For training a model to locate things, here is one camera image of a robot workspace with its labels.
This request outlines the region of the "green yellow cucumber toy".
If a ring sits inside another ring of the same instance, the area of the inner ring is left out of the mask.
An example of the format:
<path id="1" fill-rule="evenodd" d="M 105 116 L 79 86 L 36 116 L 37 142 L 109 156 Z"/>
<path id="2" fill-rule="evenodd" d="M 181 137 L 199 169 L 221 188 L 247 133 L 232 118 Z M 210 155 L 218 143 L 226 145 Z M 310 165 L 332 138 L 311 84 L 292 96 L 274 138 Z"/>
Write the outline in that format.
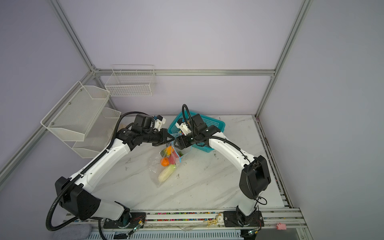
<path id="1" fill-rule="evenodd" d="M 165 149 L 163 149 L 160 154 L 163 158 L 167 158 L 169 157 L 173 152 L 175 151 L 175 149 L 172 147 L 172 146 L 168 146 L 166 147 Z"/>

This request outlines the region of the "red strawberry toy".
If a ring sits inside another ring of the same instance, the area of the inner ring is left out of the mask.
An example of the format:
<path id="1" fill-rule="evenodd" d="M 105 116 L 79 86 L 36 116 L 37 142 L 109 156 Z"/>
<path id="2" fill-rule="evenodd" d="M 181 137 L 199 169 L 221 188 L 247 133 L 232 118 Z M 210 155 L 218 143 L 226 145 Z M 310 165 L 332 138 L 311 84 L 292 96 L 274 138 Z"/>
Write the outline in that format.
<path id="1" fill-rule="evenodd" d="M 176 165 L 179 161 L 180 161 L 180 158 L 179 158 L 179 155 L 177 154 L 177 152 L 173 152 L 169 156 L 169 163 L 170 163 L 170 165 Z"/>

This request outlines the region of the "orange persimmon toy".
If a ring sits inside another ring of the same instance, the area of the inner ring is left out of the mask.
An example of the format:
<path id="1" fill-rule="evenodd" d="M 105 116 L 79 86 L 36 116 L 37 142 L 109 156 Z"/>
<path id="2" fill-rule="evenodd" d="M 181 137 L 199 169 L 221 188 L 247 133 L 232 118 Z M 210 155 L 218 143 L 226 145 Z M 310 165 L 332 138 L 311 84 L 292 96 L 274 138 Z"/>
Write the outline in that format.
<path id="1" fill-rule="evenodd" d="M 167 167 L 167 166 L 169 166 L 169 165 L 170 165 L 169 158 L 165 157 L 165 158 L 161 159 L 161 165 L 162 165 L 163 167 Z"/>

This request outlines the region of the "clear zip top bag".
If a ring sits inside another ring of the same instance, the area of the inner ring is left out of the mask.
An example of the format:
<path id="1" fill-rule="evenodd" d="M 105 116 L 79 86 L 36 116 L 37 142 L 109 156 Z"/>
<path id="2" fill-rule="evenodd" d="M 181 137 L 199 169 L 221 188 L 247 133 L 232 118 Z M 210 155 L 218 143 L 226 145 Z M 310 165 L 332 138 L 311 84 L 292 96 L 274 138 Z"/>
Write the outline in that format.
<path id="1" fill-rule="evenodd" d="M 190 151 L 191 147 L 180 149 L 174 142 L 156 147 L 155 152 L 148 160 L 149 175 L 152 182 L 157 187 L 163 185 L 181 165 Z"/>

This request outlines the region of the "white radish toy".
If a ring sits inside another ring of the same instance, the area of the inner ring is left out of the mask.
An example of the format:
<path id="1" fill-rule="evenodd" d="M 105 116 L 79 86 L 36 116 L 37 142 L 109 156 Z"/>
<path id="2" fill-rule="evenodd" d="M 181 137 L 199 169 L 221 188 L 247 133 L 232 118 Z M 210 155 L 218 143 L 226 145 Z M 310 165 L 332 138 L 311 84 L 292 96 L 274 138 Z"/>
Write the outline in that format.
<path id="1" fill-rule="evenodd" d="M 172 173 L 176 170 L 177 166 L 176 165 L 169 165 L 167 166 L 160 174 L 158 177 L 158 181 L 160 183 L 165 182 L 171 175 Z"/>

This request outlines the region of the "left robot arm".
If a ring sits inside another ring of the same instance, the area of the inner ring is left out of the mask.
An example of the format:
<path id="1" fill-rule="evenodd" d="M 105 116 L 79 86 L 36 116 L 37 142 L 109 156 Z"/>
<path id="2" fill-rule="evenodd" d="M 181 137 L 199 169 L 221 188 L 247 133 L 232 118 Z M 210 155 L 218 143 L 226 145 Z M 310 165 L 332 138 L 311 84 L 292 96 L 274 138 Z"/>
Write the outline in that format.
<path id="1" fill-rule="evenodd" d="M 55 183 L 57 198 L 50 208 L 52 214 L 57 206 L 72 213 L 79 220 L 103 218 L 128 222 L 130 209 L 118 202 L 101 200 L 93 191 L 112 167 L 143 143 L 157 147 L 174 140 L 160 115 L 149 116 L 136 113 L 135 120 L 127 127 L 115 127 L 110 143 L 91 162 L 69 178 L 61 177 Z"/>

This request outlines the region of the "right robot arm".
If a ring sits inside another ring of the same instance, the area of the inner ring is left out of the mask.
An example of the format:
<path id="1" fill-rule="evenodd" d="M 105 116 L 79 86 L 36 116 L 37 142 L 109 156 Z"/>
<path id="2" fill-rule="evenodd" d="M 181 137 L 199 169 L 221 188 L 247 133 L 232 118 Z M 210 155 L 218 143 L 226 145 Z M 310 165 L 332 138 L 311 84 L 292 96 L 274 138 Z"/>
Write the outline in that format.
<path id="1" fill-rule="evenodd" d="M 216 126 L 208 126 L 199 114 L 178 120 L 182 132 L 175 140 L 179 149 L 204 144 L 227 158 L 240 172 L 239 188 L 245 198 L 237 206 L 238 215 L 249 217 L 259 204 L 261 194 L 271 183 L 267 160 L 254 156 L 231 142 Z"/>

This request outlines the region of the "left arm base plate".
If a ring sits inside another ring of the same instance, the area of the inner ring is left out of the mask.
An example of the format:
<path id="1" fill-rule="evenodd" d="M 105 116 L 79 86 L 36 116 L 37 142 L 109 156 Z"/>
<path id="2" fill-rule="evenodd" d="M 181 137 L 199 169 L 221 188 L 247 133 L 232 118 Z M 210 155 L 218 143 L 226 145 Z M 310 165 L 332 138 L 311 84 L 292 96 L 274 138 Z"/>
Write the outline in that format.
<path id="1" fill-rule="evenodd" d="M 104 229 L 133 229 L 140 222 L 144 223 L 147 214 L 145 212 L 130 212 L 124 214 L 118 220 L 107 219 L 103 225 Z"/>

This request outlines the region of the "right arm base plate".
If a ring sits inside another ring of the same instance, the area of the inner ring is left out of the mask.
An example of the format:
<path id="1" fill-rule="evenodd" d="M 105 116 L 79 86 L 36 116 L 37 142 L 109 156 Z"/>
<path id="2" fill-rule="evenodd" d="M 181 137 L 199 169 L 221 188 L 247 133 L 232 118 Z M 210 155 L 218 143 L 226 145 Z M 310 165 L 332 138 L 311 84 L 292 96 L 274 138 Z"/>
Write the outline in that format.
<path id="1" fill-rule="evenodd" d="M 264 218 L 261 211 L 254 210 L 249 216 L 245 216 L 240 210 L 224 211 L 225 227 L 264 227 Z"/>

